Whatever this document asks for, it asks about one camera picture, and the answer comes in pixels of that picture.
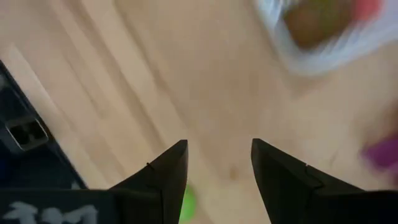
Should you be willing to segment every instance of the purple object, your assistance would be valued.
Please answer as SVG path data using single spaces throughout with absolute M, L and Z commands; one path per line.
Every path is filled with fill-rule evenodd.
M 365 150 L 364 156 L 378 169 L 398 174 L 398 138 L 386 139 Z

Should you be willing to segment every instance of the green object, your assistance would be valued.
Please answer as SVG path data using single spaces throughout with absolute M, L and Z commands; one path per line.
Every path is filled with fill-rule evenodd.
M 182 201 L 182 208 L 180 213 L 180 223 L 186 223 L 190 221 L 195 214 L 197 207 L 197 199 L 193 189 L 187 185 L 185 188 L 184 199 Z

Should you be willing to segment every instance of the brown object in bag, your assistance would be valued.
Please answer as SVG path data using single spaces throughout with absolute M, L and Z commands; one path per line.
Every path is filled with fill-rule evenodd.
M 303 0 L 284 21 L 294 42 L 308 50 L 341 34 L 353 20 L 353 6 L 352 0 Z

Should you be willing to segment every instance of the black port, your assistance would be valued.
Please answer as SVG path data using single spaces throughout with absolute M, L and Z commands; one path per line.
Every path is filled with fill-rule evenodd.
M 14 126 L 9 129 L 10 133 L 14 137 L 14 139 L 17 141 L 17 143 L 20 146 L 26 145 L 29 143 L 29 134 L 24 130 L 22 126 Z
M 33 135 L 35 140 L 46 138 L 44 130 L 38 122 L 36 122 L 36 121 L 29 122 L 26 125 L 26 128 L 27 128 L 27 132 L 29 134 Z

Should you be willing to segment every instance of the red object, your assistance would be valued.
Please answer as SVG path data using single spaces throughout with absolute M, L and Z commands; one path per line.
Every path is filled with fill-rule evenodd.
M 379 14 L 383 0 L 355 0 L 354 19 L 368 21 Z

